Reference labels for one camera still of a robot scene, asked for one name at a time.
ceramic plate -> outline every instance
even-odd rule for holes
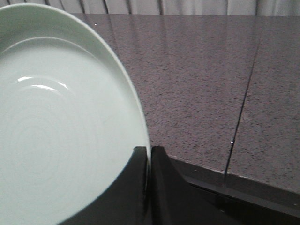
[[[86,24],[36,4],[0,9],[0,224],[82,210],[149,140],[134,87]]]

granite countertop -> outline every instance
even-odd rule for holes
[[[77,14],[193,180],[300,210],[300,18]]]

